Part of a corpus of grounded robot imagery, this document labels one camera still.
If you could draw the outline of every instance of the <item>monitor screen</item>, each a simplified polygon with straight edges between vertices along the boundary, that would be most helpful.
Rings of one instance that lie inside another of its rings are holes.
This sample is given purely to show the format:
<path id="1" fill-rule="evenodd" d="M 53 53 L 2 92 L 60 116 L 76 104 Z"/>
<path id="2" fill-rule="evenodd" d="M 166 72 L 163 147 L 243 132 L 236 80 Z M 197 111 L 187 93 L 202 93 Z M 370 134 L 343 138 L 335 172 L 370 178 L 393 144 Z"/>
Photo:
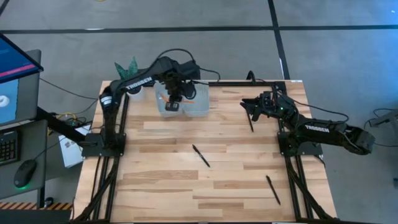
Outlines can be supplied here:
<path id="1" fill-rule="evenodd" d="M 0 83 L 42 71 L 42 67 L 25 52 L 0 35 Z"/>

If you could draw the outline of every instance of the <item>white paper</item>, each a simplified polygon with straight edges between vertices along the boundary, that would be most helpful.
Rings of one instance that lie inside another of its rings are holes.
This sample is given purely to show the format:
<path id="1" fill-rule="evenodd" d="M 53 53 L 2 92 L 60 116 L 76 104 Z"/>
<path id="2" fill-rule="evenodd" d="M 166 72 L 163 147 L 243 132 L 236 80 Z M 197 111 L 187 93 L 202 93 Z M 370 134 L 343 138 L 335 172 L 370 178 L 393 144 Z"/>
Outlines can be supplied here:
<path id="1" fill-rule="evenodd" d="M 76 131 L 86 135 L 90 130 L 90 125 L 76 128 Z M 62 157 L 63 157 L 63 165 L 66 168 L 72 167 L 76 164 L 83 162 L 83 158 L 81 157 L 82 148 L 78 146 L 74 141 L 67 139 L 65 136 L 61 135 L 58 137 L 60 140 Z"/>

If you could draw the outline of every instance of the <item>pen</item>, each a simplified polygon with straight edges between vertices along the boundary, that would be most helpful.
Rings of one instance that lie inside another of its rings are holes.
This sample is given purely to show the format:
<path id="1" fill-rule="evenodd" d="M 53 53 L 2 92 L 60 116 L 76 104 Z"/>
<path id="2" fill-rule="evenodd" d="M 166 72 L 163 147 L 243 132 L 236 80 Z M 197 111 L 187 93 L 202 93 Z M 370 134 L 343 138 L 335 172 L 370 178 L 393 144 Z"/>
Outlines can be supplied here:
<path id="1" fill-rule="evenodd" d="M 271 186 L 271 190 L 272 190 L 272 192 L 274 193 L 274 196 L 275 196 L 276 201 L 277 201 L 278 204 L 280 205 L 279 197 L 278 197 L 278 195 L 276 194 L 276 191 L 275 191 L 275 189 L 274 189 L 274 186 L 272 185 L 271 179 L 269 178 L 268 175 L 267 175 L 267 181 L 268 181 L 268 184 Z"/>
<path id="2" fill-rule="evenodd" d="M 205 162 L 205 164 L 210 167 L 210 164 L 206 161 L 206 159 L 203 157 L 203 155 L 199 152 L 198 148 L 195 145 L 192 145 L 193 150 L 195 150 L 195 152 L 197 152 L 199 154 L 199 156 L 201 157 L 201 159 L 203 160 L 203 162 Z"/>

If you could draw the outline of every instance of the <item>green object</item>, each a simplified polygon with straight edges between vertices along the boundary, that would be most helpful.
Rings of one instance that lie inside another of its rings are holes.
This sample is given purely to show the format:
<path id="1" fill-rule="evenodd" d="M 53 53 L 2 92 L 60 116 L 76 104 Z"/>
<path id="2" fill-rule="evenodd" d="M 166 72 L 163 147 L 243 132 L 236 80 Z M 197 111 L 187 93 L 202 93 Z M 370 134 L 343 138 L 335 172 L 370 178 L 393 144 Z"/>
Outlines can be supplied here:
<path id="1" fill-rule="evenodd" d="M 16 189 L 18 189 L 18 190 L 26 190 L 28 188 L 29 188 L 29 184 L 27 184 L 27 185 L 25 185 L 23 187 L 16 187 Z"/>
<path id="2" fill-rule="evenodd" d="M 116 67 L 116 70 L 118 71 L 120 78 L 123 80 L 132 78 L 138 73 L 138 65 L 135 57 L 133 57 L 132 61 L 130 62 L 129 70 L 125 70 L 122 66 L 120 66 L 116 62 L 114 63 L 114 66 Z"/>

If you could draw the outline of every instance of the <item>wooden tabletop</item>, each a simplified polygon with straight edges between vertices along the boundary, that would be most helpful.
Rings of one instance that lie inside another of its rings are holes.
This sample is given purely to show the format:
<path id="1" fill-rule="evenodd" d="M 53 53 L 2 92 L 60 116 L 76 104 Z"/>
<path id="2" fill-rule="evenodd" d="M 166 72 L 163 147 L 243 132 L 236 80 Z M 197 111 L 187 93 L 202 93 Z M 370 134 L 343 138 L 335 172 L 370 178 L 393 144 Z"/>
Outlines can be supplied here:
<path id="1" fill-rule="evenodd" d="M 101 91 L 108 85 L 103 82 Z M 291 98 L 307 103 L 302 82 L 286 81 L 286 86 Z M 126 151 L 119 165 L 111 221 L 294 221 L 287 171 L 276 138 L 277 121 L 260 116 L 252 133 L 246 112 L 239 105 L 242 98 L 255 98 L 266 90 L 271 88 L 210 87 L 207 117 L 163 118 L 153 88 L 145 88 L 146 99 L 129 105 Z M 297 106 L 310 117 L 308 107 Z M 101 126 L 102 120 L 97 105 L 93 126 Z M 336 216 L 323 164 L 313 156 L 302 156 L 302 160 L 309 191 L 327 213 Z M 83 163 L 75 216 L 90 202 L 96 163 L 94 157 Z M 266 175 L 271 178 L 281 205 L 276 202 Z M 104 215 L 106 195 L 100 217 Z M 299 190 L 298 197 L 305 217 Z"/>

